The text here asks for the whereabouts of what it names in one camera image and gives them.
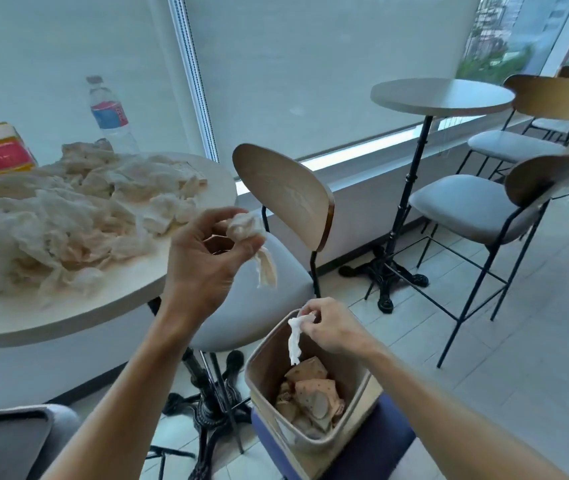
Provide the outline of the person's right hand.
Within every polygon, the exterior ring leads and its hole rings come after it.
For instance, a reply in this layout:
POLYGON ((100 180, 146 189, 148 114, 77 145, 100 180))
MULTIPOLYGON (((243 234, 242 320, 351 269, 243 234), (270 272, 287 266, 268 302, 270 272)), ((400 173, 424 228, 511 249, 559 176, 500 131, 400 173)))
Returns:
POLYGON ((324 350, 347 355, 364 363, 374 355, 385 354, 385 346, 361 325, 340 301, 332 298, 332 325, 324 341, 314 341, 324 350))

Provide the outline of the person's left hand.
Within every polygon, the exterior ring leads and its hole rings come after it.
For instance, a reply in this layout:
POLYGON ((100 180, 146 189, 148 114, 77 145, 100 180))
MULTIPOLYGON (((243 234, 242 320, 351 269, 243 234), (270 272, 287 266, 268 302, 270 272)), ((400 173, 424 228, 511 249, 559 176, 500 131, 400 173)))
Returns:
POLYGON ((216 268, 215 236, 225 235, 228 220, 240 213, 248 212, 235 207, 205 210, 174 234, 161 297, 164 316, 198 329, 224 302, 238 272, 228 275, 216 268))

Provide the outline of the white tissue ball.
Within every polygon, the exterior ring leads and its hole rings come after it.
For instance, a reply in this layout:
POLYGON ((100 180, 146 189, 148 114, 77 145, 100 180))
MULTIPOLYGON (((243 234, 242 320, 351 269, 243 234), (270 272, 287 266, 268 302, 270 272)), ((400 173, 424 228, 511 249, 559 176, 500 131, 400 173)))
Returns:
MULTIPOLYGON (((261 236, 267 238, 267 230, 262 219, 250 212, 240 213, 228 220, 226 237, 234 243, 261 236)), ((253 257, 256 262, 258 287, 277 287, 277 268, 271 252, 263 245, 253 257)))

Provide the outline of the torn white tissue strip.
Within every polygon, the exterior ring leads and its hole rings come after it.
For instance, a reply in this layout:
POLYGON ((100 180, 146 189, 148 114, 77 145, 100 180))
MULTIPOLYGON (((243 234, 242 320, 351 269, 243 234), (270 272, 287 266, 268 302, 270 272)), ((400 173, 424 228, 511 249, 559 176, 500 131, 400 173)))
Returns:
POLYGON ((302 355, 300 347, 302 325, 307 322, 313 323, 315 318, 316 313, 311 312, 310 314, 295 316, 288 320, 288 324, 291 328, 291 333, 288 339, 288 352, 291 366, 300 364, 300 357, 302 355))

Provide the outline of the person's left forearm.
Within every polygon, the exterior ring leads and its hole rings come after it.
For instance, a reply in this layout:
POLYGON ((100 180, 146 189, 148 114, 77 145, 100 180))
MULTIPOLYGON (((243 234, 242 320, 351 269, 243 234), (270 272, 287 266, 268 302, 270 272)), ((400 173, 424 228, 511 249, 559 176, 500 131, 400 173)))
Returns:
POLYGON ((139 480, 181 358, 216 308, 165 295, 127 366, 40 480, 139 480))

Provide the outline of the person's right forearm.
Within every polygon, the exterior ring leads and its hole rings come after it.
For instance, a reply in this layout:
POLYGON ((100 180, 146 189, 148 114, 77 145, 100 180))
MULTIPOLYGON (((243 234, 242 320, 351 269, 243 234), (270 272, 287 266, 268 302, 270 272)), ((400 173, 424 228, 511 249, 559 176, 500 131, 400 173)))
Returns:
POLYGON ((529 445, 405 366, 368 339, 359 352, 449 480, 569 480, 529 445))

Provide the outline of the wooden back chair grey seat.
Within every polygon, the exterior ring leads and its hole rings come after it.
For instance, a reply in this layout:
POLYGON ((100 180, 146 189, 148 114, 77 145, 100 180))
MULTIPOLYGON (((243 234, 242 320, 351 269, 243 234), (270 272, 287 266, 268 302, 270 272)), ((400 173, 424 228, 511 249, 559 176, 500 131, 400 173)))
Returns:
POLYGON ((277 284, 259 285, 259 266, 252 259, 237 272, 231 290, 191 341, 203 353, 221 353, 263 339, 291 312, 320 297, 315 260, 325 247, 334 218, 329 188, 301 163, 254 144, 240 144, 232 153, 238 176, 260 202, 261 215, 278 217, 311 252, 310 272, 271 232, 265 249, 271 254, 277 284))

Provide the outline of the beige square waste bin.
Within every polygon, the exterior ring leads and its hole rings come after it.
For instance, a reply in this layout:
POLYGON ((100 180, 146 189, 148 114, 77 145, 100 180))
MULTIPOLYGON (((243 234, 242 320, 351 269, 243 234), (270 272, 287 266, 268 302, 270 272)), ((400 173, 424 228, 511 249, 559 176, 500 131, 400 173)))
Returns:
POLYGON ((323 350, 308 336, 300 339, 302 358, 317 356, 335 380, 337 393, 345 402, 342 417, 337 426, 323 439, 312 439, 287 421, 276 411, 274 400, 291 364, 288 339, 291 327, 288 320, 296 317, 299 309, 286 315, 265 336, 249 357, 245 366, 245 382, 250 389, 253 404, 276 441, 291 451, 310 458, 312 455, 329 454, 334 459, 354 437, 373 411, 382 395, 382 387, 370 372, 345 355, 323 350))

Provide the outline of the crumpled brown dotted paper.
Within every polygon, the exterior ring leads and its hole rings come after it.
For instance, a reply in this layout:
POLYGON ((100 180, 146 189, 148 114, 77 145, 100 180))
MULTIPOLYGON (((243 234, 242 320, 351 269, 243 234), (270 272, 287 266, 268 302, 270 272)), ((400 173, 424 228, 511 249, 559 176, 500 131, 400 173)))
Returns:
POLYGON ((336 382, 313 356, 294 365, 284 376, 274 407, 303 435, 320 440, 332 432, 345 410, 336 382))

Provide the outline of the white window sill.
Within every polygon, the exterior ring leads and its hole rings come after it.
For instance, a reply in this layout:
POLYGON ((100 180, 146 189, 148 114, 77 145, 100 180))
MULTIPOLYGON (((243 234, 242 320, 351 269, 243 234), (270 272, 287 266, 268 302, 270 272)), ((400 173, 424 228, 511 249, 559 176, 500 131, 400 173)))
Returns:
MULTIPOLYGON (((495 116, 498 116, 498 113, 481 116, 454 116, 444 119, 435 118, 432 122, 432 128, 430 131, 437 132, 459 125, 464 125, 469 121, 474 121, 477 119, 483 120, 485 118, 495 116)), ((329 168, 331 166, 357 159, 365 155, 390 148, 392 146, 397 146, 402 143, 413 141, 419 137, 422 128, 423 124, 420 123, 418 125, 409 126, 407 129, 397 130, 388 135, 369 139, 363 143, 354 143, 345 146, 344 148, 331 150, 316 156, 298 159, 297 161, 312 171, 329 168)))

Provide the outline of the clear plastic water bottle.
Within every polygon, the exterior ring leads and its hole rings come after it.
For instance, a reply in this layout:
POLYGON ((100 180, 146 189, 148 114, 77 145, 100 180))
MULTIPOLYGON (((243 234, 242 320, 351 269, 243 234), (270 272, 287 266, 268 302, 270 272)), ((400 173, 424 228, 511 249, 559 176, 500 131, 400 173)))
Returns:
POLYGON ((89 85, 90 110, 104 138, 116 153, 140 152, 136 138, 120 99, 99 75, 86 76, 89 85))

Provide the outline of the pile of crumpled white tissues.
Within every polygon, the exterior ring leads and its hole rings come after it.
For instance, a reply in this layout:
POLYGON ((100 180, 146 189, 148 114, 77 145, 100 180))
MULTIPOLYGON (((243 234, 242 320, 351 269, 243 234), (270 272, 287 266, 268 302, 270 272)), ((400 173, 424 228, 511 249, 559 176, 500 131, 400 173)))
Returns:
POLYGON ((153 252, 188 223, 207 177, 162 154, 117 153, 105 139, 62 146, 62 158, 0 175, 0 296, 68 287, 89 294, 103 270, 153 252))

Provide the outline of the white roller blind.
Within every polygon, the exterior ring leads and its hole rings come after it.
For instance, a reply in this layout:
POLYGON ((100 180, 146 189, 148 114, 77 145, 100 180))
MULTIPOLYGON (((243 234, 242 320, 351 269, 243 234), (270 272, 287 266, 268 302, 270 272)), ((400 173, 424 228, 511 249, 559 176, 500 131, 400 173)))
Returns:
POLYGON ((103 135, 88 76, 123 105, 143 152, 205 156, 169 0, 0 0, 0 122, 41 165, 103 135))
POLYGON ((256 144, 325 153, 419 117, 371 88, 452 78, 480 0, 184 0, 221 163, 256 144))

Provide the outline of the glass window pane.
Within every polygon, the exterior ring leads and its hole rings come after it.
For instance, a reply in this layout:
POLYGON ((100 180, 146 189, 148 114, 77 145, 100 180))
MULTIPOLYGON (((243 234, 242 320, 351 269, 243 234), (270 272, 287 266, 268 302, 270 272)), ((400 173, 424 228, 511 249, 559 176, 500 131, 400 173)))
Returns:
POLYGON ((456 77, 493 84, 569 65, 569 0, 481 0, 456 77))

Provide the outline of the white window frame post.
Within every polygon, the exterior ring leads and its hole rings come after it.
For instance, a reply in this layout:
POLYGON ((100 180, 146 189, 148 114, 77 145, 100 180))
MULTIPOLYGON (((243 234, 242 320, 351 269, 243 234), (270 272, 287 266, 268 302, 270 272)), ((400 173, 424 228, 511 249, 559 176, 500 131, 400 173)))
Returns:
POLYGON ((220 163, 185 0, 168 0, 204 156, 220 163))

